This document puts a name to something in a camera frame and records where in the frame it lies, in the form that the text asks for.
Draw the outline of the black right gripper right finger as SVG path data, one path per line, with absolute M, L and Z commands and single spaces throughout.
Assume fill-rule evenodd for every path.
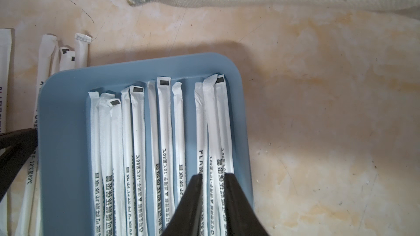
M 225 211 L 229 236 L 268 236 L 232 173 L 225 174 Z

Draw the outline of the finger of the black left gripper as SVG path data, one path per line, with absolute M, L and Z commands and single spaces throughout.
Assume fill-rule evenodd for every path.
M 15 177 L 38 146 L 38 131 L 35 128 L 16 130 L 1 134 L 1 200 Z

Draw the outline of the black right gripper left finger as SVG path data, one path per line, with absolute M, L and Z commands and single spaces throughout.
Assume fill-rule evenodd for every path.
M 191 177 L 162 236 L 198 236 L 202 211 L 202 174 Z

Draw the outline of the blue plastic storage tray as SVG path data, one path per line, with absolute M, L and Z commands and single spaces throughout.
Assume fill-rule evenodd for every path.
M 159 76 L 181 82 L 187 178 L 197 171 L 194 87 L 213 74 L 226 78 L 229 94 L 234 173 L 253 203 L 252 175 L 241 75 L 217 53 L 164 57 L 59 72 L 38 98 L 38 141 L 43 229 L 46 236 L 91 236 L 94 200 L 90 166 L 90 91 L 118 94 Z

